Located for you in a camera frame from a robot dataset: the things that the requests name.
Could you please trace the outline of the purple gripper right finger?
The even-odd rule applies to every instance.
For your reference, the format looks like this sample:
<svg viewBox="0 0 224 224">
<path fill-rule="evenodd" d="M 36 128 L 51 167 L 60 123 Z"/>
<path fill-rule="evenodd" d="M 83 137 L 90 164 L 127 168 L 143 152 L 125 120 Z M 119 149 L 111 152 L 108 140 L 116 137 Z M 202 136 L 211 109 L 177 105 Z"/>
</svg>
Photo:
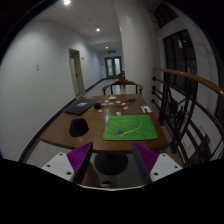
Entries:
<svg viewBox="0 0 224 224">
<path fill-rule="evenodd" d="M 168 154 L 157 154 L 138 143 L 133 144 L 132 153 L 144 185 L 182 169 Z"/>
</svg>

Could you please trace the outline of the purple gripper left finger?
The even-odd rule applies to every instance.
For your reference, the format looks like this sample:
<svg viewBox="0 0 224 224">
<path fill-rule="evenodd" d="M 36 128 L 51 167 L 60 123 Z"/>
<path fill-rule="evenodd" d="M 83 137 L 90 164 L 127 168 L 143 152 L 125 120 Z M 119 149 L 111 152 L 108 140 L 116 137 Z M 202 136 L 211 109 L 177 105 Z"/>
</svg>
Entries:
<svg viewBox="0 0 224 224">
<path fill-rule="evenodd" d="M 65 154 L 59 152 L 42 169 L 70 182 L 81 184 L 86 173 L 93 143 L 89 142 Z"/>
</svg>

